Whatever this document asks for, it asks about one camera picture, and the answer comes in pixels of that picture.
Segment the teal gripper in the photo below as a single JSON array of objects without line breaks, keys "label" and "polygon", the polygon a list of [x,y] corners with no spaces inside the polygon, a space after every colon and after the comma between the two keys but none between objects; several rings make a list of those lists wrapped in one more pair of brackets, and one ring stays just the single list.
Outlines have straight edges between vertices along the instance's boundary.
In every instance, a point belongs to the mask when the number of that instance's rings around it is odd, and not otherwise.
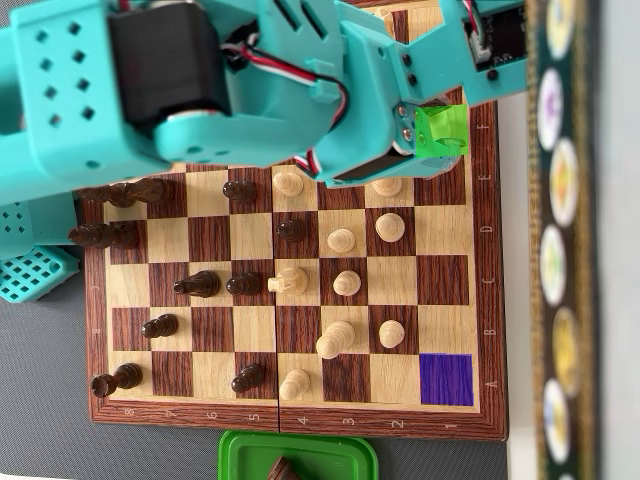
[{"label": "teal gripper", "polygon": [[337,188],[453,169],[469,151],[468,105],[454,89],[470,60],[461,27],[443,24],[410,43],[383,28],[342,30],[349,103],[314,148],[317,181]]}]

